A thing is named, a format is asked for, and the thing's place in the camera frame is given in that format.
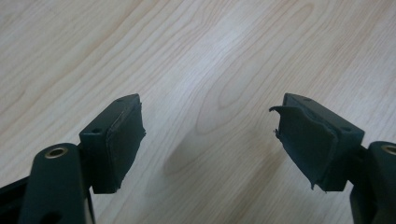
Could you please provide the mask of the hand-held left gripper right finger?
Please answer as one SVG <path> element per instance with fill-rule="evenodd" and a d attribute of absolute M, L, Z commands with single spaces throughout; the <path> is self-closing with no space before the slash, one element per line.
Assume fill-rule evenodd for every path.
<path fill-rule="evenodd" d="M 280 116 L 276 138 L 312 186 L 342 191 L 364 131 L 316 101 L 293 93 L 271 108 Z"/>

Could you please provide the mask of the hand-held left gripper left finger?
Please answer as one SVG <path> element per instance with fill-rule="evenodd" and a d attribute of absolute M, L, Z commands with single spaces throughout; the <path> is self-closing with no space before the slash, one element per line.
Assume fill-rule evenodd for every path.
<path fill-rule="evenodd" d="M 113 101 L 79 133 L 95 194 L 111 194 L 120 188 L 145 135 L 138 94 Z"/>

